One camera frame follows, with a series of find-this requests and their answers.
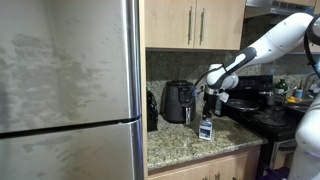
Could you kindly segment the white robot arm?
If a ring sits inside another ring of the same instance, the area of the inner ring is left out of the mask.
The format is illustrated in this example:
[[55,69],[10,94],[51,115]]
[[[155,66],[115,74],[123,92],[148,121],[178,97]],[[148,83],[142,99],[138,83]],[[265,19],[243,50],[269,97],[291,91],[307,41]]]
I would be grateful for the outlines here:
[[[294,13],[239,51],[226,65],[211,64],[206,85],[214,90],[234,88],[238,83],[237,71],[258,64],[271,64],[299,46],[304,46],[307,66],[311,66],[320,77],[310,43],[320,45],[320,15]],[[297,148],[287,180],[320,180],[320,94],[300,120],[295,140]]]

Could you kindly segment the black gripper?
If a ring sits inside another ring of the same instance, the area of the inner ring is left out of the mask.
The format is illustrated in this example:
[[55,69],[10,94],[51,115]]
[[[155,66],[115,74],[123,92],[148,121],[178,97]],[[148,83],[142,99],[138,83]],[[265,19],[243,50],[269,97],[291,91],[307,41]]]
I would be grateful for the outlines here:
[[217,96],[215,94],[210,95],[208,93],[205,93],[203,100],[205,101],[205,104],[202,112],[202,120],[206,121],[208,118],[207,113],[215,109]]

